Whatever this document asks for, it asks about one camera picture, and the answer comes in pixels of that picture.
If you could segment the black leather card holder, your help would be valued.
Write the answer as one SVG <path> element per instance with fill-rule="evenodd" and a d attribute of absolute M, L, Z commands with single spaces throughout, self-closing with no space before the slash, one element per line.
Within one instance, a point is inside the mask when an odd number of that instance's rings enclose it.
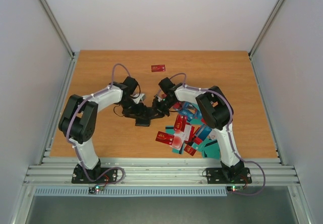
<path fill-rule="evenodd" d="M 151 120 L 149 118 L 136 118 L 135 126 L 138 127 L 149 127 Z"/>

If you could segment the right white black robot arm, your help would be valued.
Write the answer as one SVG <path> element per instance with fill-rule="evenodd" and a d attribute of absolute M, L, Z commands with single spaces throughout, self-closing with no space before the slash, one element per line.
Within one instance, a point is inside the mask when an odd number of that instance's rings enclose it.
<path fill-rule="evenodd" d="M 184 83 L 174 84 L 166 77 L 159 82 L 166 97 L 154 97 L 151 119 L 170 115 L 170 108 L 177 102 L 197 104 L 206 125 L 215 131 L 221 153 L 223 177 L 227 182 L 238 179 L 244 169 L 240 155 L 235 151 L 235 139 L 232 133 L 233 108 L 219 87 L 198 88 Z"/>

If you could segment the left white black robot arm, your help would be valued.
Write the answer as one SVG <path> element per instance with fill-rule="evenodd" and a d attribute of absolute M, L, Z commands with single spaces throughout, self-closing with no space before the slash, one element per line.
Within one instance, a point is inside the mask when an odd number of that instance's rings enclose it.
<path fill-rule="evenodd" d="M 69 97 L 58 128 L 72 144 L 79 160 L 74 178 L 95 183 L 104 174 L 92 142 L 97 114 L 101 110 L 113 104 L 120 105 L 124 117 L 135 119 L 136 126 L 150 125 L 148 107 L 142 102 L 144 94 L 134 94 L 139 87 L 139 83 L 128 76 L 124 82 L 114 82 L 97 93 L 88 96 L 73 94 Z"/>

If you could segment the red VIP card upper pile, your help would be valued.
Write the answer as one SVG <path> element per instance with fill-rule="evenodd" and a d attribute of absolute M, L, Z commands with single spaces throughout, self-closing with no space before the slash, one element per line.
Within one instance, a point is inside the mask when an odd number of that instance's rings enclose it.
<path fill-rule="evenodd" d="M 181 133 L 185 131 L 187 123 L 187 117 L 183 115 L 177 115 L 175 123 L 174 123 L 174 131 L 175 133 Z"/>

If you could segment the teal card bottom left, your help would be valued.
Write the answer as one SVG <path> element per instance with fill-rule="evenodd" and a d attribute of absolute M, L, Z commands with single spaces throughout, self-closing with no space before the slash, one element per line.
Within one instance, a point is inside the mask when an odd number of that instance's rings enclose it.
<path fill-rule="evenodd" d="M 174 149 L 174 148 L 173 148 L 173 149 L 172 149 L 172 152 L 173 152 L 173 153 L 175 153 L 175 154 L 180 154 L 180 155 L 181 155 L 181 154 L 183 154 L 183 147 L 182 147 L 182 148 L 180 148 L 180 149 Z"/>

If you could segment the teal card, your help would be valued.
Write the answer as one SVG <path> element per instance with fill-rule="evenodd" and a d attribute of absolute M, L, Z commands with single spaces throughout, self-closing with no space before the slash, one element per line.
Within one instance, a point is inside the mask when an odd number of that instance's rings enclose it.
<path fill-rule="evenodd" d="M 173 153 L 175 153 L 175 154 L 180 154 L 180 155 L 181 155 L 181 154 L 183 154 L 183 147 L 182 147 L 182 148 L 180 148 L 180 149 L 174 149 L 174 148 L 173 148 L 173 149 L 172 149 L 172 152 L 173 152 Z"/>
<path fill-rule="evenodd" d="M 202 157 L 203 158 L 214 158 L 214 159 L 220 159 L 220 148 L 218 145 L 210 145 L 207 147 L 204 147 L 202 151 Z"/>

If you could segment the lone red card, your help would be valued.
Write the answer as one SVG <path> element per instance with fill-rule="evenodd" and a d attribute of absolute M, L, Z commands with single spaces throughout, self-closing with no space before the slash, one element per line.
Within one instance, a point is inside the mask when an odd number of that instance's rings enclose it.
<path fill-rule="evenodd" d="M 165 65 L 151 65 L 152 72 L 164 72 L 166 70 Z"/>

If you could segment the blue striped card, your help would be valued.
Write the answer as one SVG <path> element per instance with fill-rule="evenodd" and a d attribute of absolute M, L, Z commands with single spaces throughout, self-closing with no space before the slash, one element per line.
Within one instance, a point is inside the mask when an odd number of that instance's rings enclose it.
<path fill-rule="evenodd" d="M 193 135 L 193 141 L 194 142 L 202 142 L 204 141 L 207 136 L 210 134 L 210 132 L 212 131 L 212 128 L 210 128 L 207 125 L 201 125 L 195 132 Z"/>

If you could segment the red card bottom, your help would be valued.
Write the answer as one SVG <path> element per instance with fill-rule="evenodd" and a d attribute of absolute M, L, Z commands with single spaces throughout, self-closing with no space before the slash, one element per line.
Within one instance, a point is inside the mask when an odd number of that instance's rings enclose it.
<path fill-rule="evenodd" d="M 196 153 L 196 149 L 194 149 L 193 147 L 191 147 L 191 146 L 189 146 L 189 145 L 186 145 L 186 146 L 184 147 L 184 151 L 185 151 L 186 153 L 188 153 L 189 155 L 191 155 L 191 156 L 194 156 L 194 154 Z"/>

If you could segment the teal card bottom right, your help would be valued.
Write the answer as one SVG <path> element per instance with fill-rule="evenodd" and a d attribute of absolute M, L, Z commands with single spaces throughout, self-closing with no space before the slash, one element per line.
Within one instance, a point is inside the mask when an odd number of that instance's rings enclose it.
<path fill-rule="evenodd" d="M 220 148 L 218 145 L 210 145 L 207 147 L 204 147 L 202 151 L 202 157 L 203 158 L 214 158 L 214 159 L 220 159 Z"/>

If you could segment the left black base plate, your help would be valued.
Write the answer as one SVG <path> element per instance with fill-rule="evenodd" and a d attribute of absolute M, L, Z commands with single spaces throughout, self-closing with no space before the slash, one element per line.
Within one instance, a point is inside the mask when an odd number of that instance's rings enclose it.
<path fill-rule="evenodd" d="M 104 182 L 113 183 L 117 180 L 118 170 L 114 168 L 107 167 L 97 167 L 93 170 L 85 169 L 82 166 L 77 165 L 72 174 L 71 183 L 72 184 L 100 184 Z"/>

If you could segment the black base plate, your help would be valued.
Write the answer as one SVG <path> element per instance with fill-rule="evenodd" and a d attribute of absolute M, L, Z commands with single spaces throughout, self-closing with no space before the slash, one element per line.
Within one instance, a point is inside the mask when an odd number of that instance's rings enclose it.
<path fill-rule="evenodd" d="M 118 170 L 114 168 L 107 167 L 97 167 L 93 170 L 85 169 L 82 166 L 77 165 L 72 174 L 71 183 L 72 184 L 100 184 L 104 182 L 113 183 L 117 180 Z"/>
<path fill-rule="evenodd" d="M 249 168 L 244 167 L 235 177 L 229 178 L 220 167 L 205 169 L 208 184 L 251 184 L 252 178 Z"/>

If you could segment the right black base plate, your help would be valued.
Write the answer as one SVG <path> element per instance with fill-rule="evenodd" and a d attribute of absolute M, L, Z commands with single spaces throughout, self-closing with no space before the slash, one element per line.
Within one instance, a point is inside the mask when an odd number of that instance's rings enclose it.
<path fill-rule="evenodd" d="M 244 167 L 235 177 L 229 178 L 220 167 L 205 169 L 208 184 L 251 184 L 252 178 L 249 168 Z"/>

